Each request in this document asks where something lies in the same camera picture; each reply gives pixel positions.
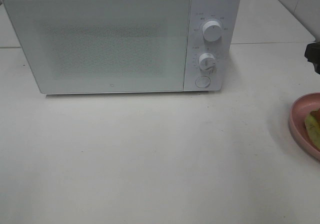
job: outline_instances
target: microwave door window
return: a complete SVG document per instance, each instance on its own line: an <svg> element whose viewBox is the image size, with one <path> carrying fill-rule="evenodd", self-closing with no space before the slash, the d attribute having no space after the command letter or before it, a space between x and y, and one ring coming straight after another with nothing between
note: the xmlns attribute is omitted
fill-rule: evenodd
<svg viewBox="0 0 320 224"><path fill-rule="evenodd" d="M190 0L6 0L41 92L183 90Z"/></svg>

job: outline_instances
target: white countertop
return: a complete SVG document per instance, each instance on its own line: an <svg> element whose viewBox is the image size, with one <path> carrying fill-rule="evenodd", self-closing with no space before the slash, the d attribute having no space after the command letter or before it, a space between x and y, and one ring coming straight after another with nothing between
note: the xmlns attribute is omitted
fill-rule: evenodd
<svg viewBox="0 0 320 224"><path fill-rule="evenodd" d="M297 23L278 35L305 43L231 45L219 92L45 96L6 44L0 223L318 223L320 163L287 126L320 86Z"/></svg>
<svg viewBox="0 0 320 224"><path fill-rule="evenodd" d="M233 44L313 42L315 38L278 0L241 0ZM0 48L19 47L3 5L0 6Z"/></svg>

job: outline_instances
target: white knob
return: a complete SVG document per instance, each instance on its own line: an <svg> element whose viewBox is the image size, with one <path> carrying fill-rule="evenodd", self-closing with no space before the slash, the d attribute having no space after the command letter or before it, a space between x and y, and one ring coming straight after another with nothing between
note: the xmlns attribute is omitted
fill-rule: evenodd
<svg viewBox="0 0 320 224"><path fill-rule="evenodd" d="M199 67L203 71L210 71L216 65L216 58L213 54L204 53L199 57Z"/></svg>
<svg viewBox="0 0 320 224"><path fill-rule="evenodd" d="M204 39L209 42L218 40L222 34L222 23L218 20L206 22L202 28L202 34Z"/></svg>

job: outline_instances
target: microwave control panel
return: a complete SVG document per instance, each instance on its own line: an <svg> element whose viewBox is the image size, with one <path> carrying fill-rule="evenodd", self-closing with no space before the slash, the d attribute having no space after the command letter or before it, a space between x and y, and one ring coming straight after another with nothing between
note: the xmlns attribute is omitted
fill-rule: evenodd
<svg viewBox="0 0 320 224"><path fill-rule="evenodd" d="M240 0L191 0L184 91L219 90Z"/></svg>

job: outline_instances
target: pink plate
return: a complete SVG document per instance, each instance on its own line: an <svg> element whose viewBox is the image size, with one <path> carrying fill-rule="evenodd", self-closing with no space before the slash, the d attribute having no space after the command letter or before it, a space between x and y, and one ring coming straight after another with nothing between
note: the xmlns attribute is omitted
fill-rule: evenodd
<svg viewBox="0 0 320 224"><path fill-rule="evenodd" d="M320 160L320 150L308 137L304 120L312 111L320 108L320 93L311 93L297 99L290 110L289 128L296 142L310 155Z"/></svg>

